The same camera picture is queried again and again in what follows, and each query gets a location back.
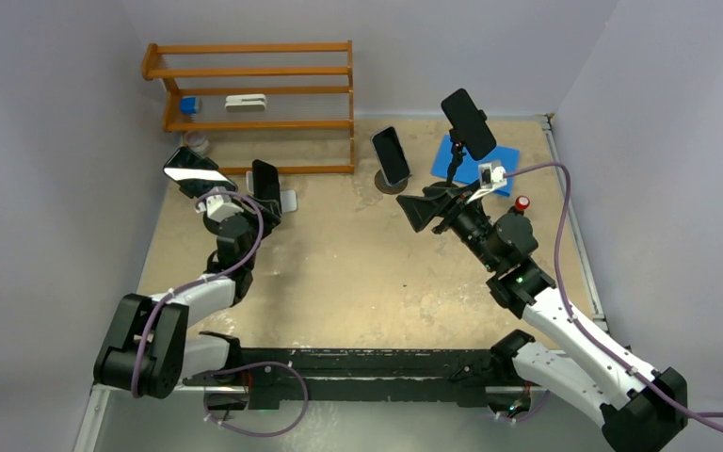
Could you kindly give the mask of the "black phone from silver stand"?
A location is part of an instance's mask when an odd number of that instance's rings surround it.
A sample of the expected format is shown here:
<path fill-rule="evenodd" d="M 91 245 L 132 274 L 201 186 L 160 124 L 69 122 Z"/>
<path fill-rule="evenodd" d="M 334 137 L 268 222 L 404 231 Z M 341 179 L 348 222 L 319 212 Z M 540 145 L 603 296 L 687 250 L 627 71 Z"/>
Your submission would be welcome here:
<path fill-rule="evenodd" d="M 281 217 L 281 185 L 277 168 L 262 160 L 252 162 L 253 198 L 270 216 Z"/>

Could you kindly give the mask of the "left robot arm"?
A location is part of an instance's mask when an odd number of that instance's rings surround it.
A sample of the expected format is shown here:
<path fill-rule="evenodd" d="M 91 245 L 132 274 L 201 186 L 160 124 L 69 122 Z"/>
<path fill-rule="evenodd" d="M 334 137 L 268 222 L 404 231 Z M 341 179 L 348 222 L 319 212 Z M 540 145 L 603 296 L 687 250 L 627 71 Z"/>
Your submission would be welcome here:
<path fill-rule="evenodd" d="M 195 210 L 217 240 L 206 269 L 177 288 L 151 296 L 130 293 L 119 301 L 93 367 L 96 382 L 161 399 L 200 373 L 221 385 L 242 376 L 243 360 L 232 353 L 237 340 L 212 332 L 190 339 L 187 331 L 247 295 L 255 254 L 280 224 L 281 203 L 217 194 L 200 198 Z"/>

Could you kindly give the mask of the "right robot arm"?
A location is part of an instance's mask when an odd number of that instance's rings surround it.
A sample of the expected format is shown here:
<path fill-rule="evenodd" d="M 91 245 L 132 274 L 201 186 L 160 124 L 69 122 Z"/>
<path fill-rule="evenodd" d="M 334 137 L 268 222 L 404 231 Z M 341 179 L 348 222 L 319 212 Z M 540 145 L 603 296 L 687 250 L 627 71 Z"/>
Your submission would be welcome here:
<path fill-rule="evenodd" d="M 660 451 L 686 428 L 672 407 L 687 402 L 687 382 L 673 368 L 660 372 L 621 346 L 575 306 L 566 306 L 556 281 L 531 257 L 538 248 L 520 196 L 496 221 L 486 215 L 474 187 L 435 184 L 422 196 L 397 203 L 416 232 L 452 231 L 491 272 L 494 300 L 563 351 L 558 357 L 525 331 L 493 348 L 490 369 L 504 383 L 537 383 L 588 417 L 615 451 Z"/>

